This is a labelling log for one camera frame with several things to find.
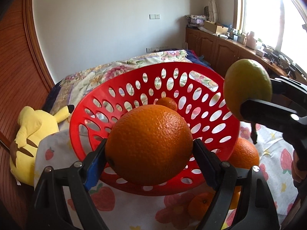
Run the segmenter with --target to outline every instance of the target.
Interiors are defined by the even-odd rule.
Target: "cardboard box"
[[[227,27],[223,27],[220,24],[215,24],[214,22],[204,21],[204,28],[210,30],[214,34],[226,34],[228,31]]]

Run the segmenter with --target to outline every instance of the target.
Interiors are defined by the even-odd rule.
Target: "white wall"
[[[33,0],[37,36],[58,82],[66,75],[146,53],[182,47],[186,14],[208,0]],[[150,20],[149,14],[160,14]]]
[[[217,0],[220,23],[233,24],[234,0]]]

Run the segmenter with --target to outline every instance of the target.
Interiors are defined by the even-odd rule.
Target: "metal screw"
[[[260,168],[259,168],[258,166],[253,166],[253,171],[259,172],[259,171],[260,171]]]
[[[47,166],[47,167],[45,167],[45,169],[44,169],[44,171],[45,172],[51,172],[51,170],[52,170],[52,167],[51,166]]]
[[[75,166],[76,168],[79,168],[79,167],[82,166],[82,162],[81,162],[81,161],[77,161],[77,162],[74,163],[74,166]]]
[[[230,163],[229,162],[222,162],[222,166],[224,168],[229,168],[230,167]]]

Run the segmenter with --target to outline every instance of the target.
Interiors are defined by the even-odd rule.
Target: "strawberry print tablecloth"
[[[260,169],[271,189],[281,223],[297,196],[291,176],[293,147],[285,142],[280,132],[257,125]],[[251,125],[241,123],[240,137],[249,141]],[[82,144],[90,151],[87,136],[81,136]],[[77,157],[70,143],[69,131],[64,130],[46,137],[39,144],[36,154],[34,184],[46,166],[54,169],[71,166]],[[123,192],[99,183],[90,190],[91,198],[110,230],[158,230],[195,229],[199,223],[187,211],[190,201],[198,194],[213,190],[205,183],[192,190],[168,196],[140,196]],[[73,224],[82,229],[69,188],[64,187],[68,210]],[[229,211],[225,222],[231,225],[235,210]]]

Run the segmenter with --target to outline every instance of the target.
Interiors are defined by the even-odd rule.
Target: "large orange fruit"
[[[259,154],[254,144],[239,137],[228,161],[236,168],[250,169],[259,165]]]
[[[214,194],[210,192],[197,195],[191,200],[188,206],[188,213],[194,220],[202,220],[206,214]]]
[[[185,120],[162,105],[144,105],[124,114],[106,142],[106,159],[125,180],[144,186],[179,174],[192,154]]]
[[[175,102],[175,100],[173,100],[172,98],[169,98],[169,97],[158,99],[156,104],[166,106],[166,107],[168,107],[168,108],[170,108],[170,109],[172,109],[174,111],[178,110],[178,105]]]

